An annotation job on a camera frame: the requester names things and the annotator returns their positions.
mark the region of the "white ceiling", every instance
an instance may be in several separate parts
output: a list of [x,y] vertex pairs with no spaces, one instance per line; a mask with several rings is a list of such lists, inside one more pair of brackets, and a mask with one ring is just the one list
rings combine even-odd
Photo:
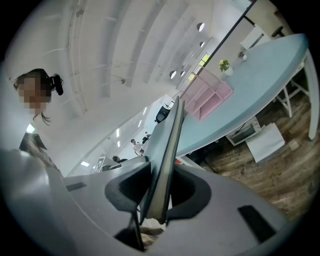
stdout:
[[[4,68],[12,78],[44,68],[64,79],[64,94],[53,93],[47,106],[50,126],[34,123],[66,175],[145,106],[174,92],[185,76],[170,79],[169,72],[179,74],[191,51],[196,59],[199,42],[226,34],[235,10],[223,0],[44,1],[17,34]],[[202,32],[199,22],[206,23]]]

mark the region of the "white desk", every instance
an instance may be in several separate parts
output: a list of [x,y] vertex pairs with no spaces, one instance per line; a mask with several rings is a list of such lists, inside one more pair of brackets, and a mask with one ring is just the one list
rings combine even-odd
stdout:
[[253,47],[246,54],[247,61],[236,64],[233,75],[225,79],[233,94],[201,121],[191,115],[185,117],[177,157],[220,139],[255,116],[286,86],[305,57],[311,102],[309,138],[315,137],[319,85],[307,38],[303,34],[285,36]]

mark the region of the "window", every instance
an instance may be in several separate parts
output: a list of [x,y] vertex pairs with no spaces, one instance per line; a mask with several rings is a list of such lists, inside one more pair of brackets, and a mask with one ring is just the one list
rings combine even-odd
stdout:
[[[204,64],[208,61],[208,59],[209,59],[210,56],[211,56],[211,55],[206,52],[205,55],[202,57],[202,59],[199,61],[198,65],[194,68],[194,70],[193,70],[192,72],[198,75],[199,72],[202,70]],[[188,80],[189,82],[191,82],[194,78],[195,78],[195,75],[191,73],[191,74],[187,77],[187,80]]]
[[207,60],[210,58],[210,56],[211,56],[211,55],[206,52],[205,55],[202,57],[201,60],[204,61],[204,62],[207,62]]
[[189,82],[191,82],[191,81],[194,79],[194,77],[195,77],[195,75],[191,73],[191,74],[188,76],[187,80],[188,80]]

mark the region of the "microwave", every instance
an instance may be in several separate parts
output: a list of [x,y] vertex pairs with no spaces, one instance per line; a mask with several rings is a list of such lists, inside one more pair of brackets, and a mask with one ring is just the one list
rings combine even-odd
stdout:
[[245,122],[237,129],[227,134],[226,138],[232,143],[233,146],[236,146],[260,132],[260,124],[257,118],[254,116],[249,121]]

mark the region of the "chair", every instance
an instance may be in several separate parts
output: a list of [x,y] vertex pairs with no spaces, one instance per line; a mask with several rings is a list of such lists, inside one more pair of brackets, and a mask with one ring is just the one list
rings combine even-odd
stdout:
[[164,106],[162,106],[158,112],[158,114],[155,117],[155,120],[157,121],[157,123],[161,123],[163,120],[165,120],[167,118],[167,116],[169,115],[170,109],[166,109]]

